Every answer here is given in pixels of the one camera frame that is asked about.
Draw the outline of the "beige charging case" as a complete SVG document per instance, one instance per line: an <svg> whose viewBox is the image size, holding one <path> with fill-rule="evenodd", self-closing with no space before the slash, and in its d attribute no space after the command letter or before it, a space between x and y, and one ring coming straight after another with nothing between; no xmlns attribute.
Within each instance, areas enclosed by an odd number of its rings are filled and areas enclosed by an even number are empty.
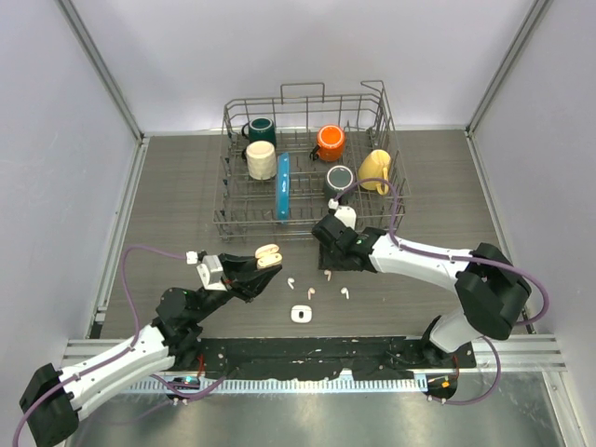
<svg viewBox="0 0 596 447"><path fill-rule="evenodd" d="M282 263L283 256L277 244L266 244L258 248L254 257L258 269L265 269Z"/></svg>

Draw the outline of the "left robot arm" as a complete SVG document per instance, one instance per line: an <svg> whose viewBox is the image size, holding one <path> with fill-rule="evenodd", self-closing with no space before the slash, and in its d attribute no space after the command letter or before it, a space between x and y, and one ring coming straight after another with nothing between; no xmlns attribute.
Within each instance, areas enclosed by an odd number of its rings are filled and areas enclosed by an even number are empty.
<svg viewBox="0 0 596 447"><path fill-rule="evenodd" d="M230 300L250 303L282 269L275 244L252 256L209 255L189 251L201 285L196 290L166 289L156 317L137 325L133 335L100 354L62 369L47 363L33 373L19 401L23 417L12 443L28 428L38 446L56 446L73 435L80 422L137 380L169 370L191 370L197 363L201 321Z"/></svg>

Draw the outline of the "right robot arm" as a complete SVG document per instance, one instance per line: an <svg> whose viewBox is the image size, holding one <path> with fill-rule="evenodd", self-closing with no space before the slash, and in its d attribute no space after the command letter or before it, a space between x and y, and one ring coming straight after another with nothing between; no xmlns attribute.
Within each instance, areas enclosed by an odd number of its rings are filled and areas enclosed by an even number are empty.
<svg viewBox="0 0 596 447"><path fill-rule="evenodd" d="M312 235L333 266L402 275L457 296L459 307L433 319L423 334L420 354L433 368L482 336L508 339L531 294L521 272L488 243L473 251L441 249L374 227L359 233L333 213L314 225Z"/></svg>

